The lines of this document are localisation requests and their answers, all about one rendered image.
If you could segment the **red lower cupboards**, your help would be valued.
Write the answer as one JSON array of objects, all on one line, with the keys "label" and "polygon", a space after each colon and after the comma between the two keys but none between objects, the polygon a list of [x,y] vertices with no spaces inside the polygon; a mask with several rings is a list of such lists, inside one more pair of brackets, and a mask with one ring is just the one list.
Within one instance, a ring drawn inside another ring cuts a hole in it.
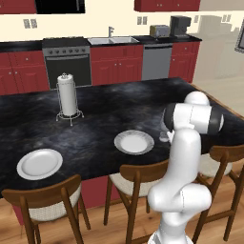
[{"label": "red lower cupboards", "polygon": [[41,51],[0,52],[0,95],[49,89]]},{"label": "red lower cupboards", "polygon": [[169,77],[180,77],[188,83],[193,82],[199,46],[199,41],[173,44]]},{"label": "red lower cupboards", "polygon": [[91,81],[94,86],[140,81],[143,46],[91,48]]}]

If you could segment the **steel oven with hob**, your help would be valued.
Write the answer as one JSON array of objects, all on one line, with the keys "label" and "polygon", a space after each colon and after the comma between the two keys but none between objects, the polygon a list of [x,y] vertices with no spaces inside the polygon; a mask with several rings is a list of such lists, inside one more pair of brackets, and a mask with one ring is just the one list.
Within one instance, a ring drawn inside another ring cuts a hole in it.
[{"label": "steel oven with hob", "polygon": [[76,87],[92,84],[90,43],[83,36],[44,38],[42,52],[51,90],[62,73],[71,74]]}]

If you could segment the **black microwave oven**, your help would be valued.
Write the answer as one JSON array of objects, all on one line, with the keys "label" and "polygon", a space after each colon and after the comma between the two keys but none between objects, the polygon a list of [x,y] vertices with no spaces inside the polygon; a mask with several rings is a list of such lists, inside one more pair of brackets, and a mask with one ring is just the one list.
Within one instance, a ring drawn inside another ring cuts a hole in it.
[{"label": "black microwave oven", "polygon": [[85,0],[34,0],[38,14],[85,13]]}]

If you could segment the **steel toaster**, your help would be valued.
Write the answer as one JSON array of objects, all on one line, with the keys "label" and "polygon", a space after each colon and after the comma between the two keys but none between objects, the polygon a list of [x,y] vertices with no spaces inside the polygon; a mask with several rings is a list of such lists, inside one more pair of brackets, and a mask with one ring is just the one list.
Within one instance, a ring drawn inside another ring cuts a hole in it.
[{"label": "steel toaster", "polygon": [[169,37],[170,27],[167,25],[151,25],[150,36],[154,38]]}]

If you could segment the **steel dishwasher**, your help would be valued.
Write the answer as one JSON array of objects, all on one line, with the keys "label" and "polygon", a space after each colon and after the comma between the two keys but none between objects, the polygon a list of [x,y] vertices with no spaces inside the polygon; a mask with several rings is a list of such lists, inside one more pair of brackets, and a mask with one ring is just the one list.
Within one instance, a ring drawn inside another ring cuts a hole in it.
[{"label": "steel dishwasher", "polygon": [[167,78],[170,70],[173,44],[145,45],[143,50],[142,79]]}]

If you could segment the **clear wine glass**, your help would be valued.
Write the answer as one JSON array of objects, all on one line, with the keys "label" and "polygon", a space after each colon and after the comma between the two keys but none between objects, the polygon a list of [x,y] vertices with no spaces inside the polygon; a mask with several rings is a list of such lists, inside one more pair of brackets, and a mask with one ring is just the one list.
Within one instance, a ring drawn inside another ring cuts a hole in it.
[{"label": "clear wine glass", "polygon": [[159,140],[161,142],[169,142],[170,141],[170,139],[168,137],[169,129],[167,128],[167,126],[165,124],[165,113],[164,112],[162,113],[162,117],[161,117],[161,120],[160,120],[160,135],[159,135]]}]

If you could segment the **white plate with grey rim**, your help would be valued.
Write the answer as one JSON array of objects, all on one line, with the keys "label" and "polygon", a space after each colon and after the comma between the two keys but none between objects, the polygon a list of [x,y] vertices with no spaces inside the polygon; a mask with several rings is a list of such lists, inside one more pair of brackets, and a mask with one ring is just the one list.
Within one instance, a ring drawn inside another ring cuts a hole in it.
[{"label": "white plate with grey rim", "polygon": [[132,155],[148,153],[154,146],[154,140],[149,134],[136,130],[119,133],[113,143],[122,153]]}]

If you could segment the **brown wooden chair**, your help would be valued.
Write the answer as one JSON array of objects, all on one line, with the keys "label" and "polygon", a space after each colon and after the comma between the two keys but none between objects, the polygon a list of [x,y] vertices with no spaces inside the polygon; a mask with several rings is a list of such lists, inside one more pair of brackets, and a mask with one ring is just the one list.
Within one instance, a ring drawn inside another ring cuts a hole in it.
[{"label": "brown wooden chair", "polygon": [[148,199],[149,189],[164,176],[167,168],[167,160],[144,166],[122,165],[120,173],[108,176],[104,224],[108,224],[112,186],[115,186],[128,214],[126,244],[142,244],[149,239],[147,235],[132,238],[137,202],[141,197]]},{"label": "brown wooden chair", "polygon": [[81,176],[76,174],[60,183],[37,190],[2,191],[4,198],[21,208],[29,244],[41,244],[38,224],[67,217],[77,244],[84,244],[79,213],[83,214],[87,229],[91,224],[81,194]]},{"label": "brown wooden chair", "polygon": [[[212,194],[212,199],[214,199],[217,189],[220,185],[220,181],[224,175],[228,163],[233,163],[244,158],[244,145],[239,146],[212,146],[209,150],[210,158],[216,162],[219,162],[219,169],[216,175],[213,177],[213,182],[209,184],[204,178],[204,173],[199,173],[196,181],[208,187]],[[225,212],[216,213],[209,215],[210,210],[203,211],[197,222],[194,234],[193,234],[193,244],[196,244],[198,237],[202,231],[203,226],[206,223],[216,221],[221,218],[228,218],[227,226],[225,229],[223,240],[227,241],[230,236],[230,232],[234,223],[235,214],[240,201],[240,197],[244,188],[244,166],[240,176],[237,176],[233,171],[228,172],[228,176],[235,184],[234,198],[232,202],[232,207]]]}]

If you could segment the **plain white plate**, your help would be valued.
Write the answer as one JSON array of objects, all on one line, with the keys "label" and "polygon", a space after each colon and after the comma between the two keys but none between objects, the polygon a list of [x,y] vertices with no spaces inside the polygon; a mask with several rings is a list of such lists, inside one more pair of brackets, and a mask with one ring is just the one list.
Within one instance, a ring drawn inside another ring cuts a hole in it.
[{"label": "plain white plate", "polygon": [[18,174],[27,180],[41,180],[55,174],[63,164],[60,152],[41,149],[23,156],[16,166]]}]

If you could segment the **white paper towel roll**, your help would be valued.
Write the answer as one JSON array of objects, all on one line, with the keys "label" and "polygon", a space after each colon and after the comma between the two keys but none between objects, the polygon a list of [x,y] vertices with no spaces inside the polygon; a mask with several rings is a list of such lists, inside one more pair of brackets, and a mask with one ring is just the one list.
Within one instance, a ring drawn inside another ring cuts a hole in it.
[{"label": "white paper towel roll", "polygon": [[57,83],[63,114],[66,116],[76,114],[76,95],[73,76],[71,74],[62,73],[57,78]]}]

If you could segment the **red wall cupboards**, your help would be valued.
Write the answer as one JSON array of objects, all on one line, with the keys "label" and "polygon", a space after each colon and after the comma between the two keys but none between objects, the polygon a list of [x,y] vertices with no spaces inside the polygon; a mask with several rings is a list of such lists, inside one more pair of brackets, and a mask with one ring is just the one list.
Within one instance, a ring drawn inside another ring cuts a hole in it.
[{"label": "red wall cupboards", "polygon": [[199,11],[201,0],[134,0],[134,10],[157,11]]},{"label": "red wall cupboards", "polygon": [[34,0],[0,0],[0,14],[36,13]]}]

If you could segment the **white double sink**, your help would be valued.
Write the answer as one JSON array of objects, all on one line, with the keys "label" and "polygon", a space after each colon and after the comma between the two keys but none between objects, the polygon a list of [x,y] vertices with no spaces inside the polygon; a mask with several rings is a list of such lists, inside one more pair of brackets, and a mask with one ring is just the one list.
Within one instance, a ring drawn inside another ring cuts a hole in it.
[{"label": "white double sink", "polygon": [[131,36],[93,37],[93,38],[88,38],[88,41],[92,45],[139,43],[138,40],[136,40]]}]

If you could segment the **dark framed wall panel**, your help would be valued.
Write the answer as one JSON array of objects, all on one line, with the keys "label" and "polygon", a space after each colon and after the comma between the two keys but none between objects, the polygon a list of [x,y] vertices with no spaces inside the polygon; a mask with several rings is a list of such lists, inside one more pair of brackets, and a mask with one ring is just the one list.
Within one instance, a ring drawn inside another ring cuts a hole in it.
[{"label": "dark framed wall panel", "polygon": [[244,19],[242,21],[242,25],[240,28],[239,35],[237,37],[237,41],[234,47],[234,50],[240,53],[244,53]]}]

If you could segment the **black coffee machine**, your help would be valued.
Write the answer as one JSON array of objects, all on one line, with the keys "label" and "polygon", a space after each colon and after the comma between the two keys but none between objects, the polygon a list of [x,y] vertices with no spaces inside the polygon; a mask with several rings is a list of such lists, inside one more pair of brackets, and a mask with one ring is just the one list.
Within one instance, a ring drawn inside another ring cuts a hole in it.
[{"label": "black coffee machine", "polygon": [[187,27],[191,25],[192,18],[182,15],[176,15],[171,17],[170,23],[170,36],[176,38],[186,38],[188,37],[187,34]]}]

